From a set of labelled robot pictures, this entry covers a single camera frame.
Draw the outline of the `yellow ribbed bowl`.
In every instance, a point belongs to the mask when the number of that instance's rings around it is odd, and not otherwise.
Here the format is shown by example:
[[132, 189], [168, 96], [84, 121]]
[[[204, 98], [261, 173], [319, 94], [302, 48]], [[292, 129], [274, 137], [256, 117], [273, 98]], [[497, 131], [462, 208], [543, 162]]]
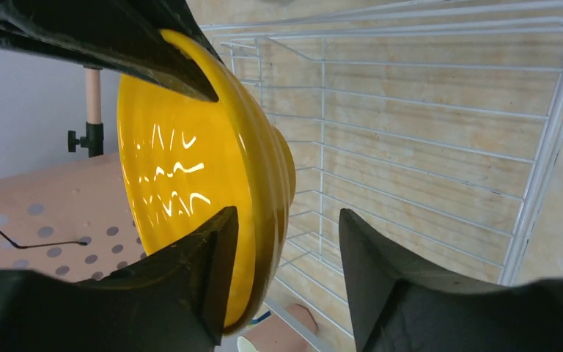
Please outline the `yellow ribbed bowl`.
[[123, 75], [117, 98], [125, 190], [144, 250], [153, 254], [227, 206], [238, 242], [224, 333], [247, 326], [279, 264], [295, 196], [292, 153], [233, 73], [195, 40], [162, 38], [192, 59], [217, 94], [207, 102]]

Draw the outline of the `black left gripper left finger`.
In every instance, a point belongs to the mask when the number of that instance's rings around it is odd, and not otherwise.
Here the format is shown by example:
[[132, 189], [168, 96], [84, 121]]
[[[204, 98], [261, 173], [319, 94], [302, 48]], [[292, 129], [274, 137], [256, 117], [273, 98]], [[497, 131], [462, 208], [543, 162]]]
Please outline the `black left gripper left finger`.
[[237, 241], [230, 206], [100, 280], [0, 270], [0, 351], [212, 351]]

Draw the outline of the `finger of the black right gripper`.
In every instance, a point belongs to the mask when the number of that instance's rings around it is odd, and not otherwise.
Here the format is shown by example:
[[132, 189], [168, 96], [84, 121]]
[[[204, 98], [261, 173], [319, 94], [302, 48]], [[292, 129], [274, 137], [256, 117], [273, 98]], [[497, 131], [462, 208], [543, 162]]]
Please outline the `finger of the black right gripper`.
[[204, 73], [163, 39], [170, 29], [218, 54], [184, 0], [0, 0], [0, 49], [115, 70], [202, 101]]

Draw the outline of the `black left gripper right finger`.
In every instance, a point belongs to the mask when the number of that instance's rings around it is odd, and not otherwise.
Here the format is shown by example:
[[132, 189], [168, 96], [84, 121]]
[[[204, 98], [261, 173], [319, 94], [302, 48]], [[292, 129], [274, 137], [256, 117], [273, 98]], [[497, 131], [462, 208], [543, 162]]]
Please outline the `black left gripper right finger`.
[[563, 278], [507, 287], [443, 268], [339, 213], [358, 351], [563, 351]]

